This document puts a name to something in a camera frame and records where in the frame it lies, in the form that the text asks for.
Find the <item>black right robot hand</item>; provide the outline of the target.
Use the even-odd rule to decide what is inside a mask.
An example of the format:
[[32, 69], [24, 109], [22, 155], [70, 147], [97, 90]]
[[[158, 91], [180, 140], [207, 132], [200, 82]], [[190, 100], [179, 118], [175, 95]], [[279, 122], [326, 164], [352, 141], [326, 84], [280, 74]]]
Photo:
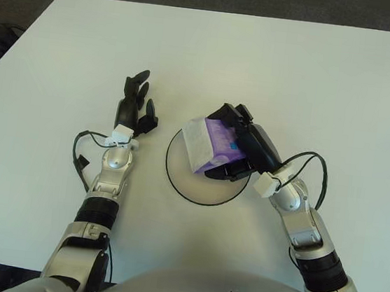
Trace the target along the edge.
[[210, 120], [220, 120], [228, 128], [233, 128], [235, 143], [244, 158], [215, 167], [204, 174], [210, 179], [238, 181], [254, 172], [273, 173], [281, 168], [281, 158], [266, 131], [253, 123], [250, 111], [243, 104], [234, 107], [225, 103], [219, 110], [208, 115]]

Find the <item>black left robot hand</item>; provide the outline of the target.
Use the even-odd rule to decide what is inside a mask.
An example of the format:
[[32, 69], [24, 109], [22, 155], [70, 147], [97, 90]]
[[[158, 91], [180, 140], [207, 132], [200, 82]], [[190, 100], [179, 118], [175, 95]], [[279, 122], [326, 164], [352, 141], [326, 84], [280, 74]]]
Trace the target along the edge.
[[147, 134], [158, 126], [155, 104], [152, 99], [146, 100], [150, 88], [148, 77], [150, 71], [145, 70], [125, 80], [124, 97], [119, 101], [114, 127], [122, 125], [133, 130], [133, 137]]

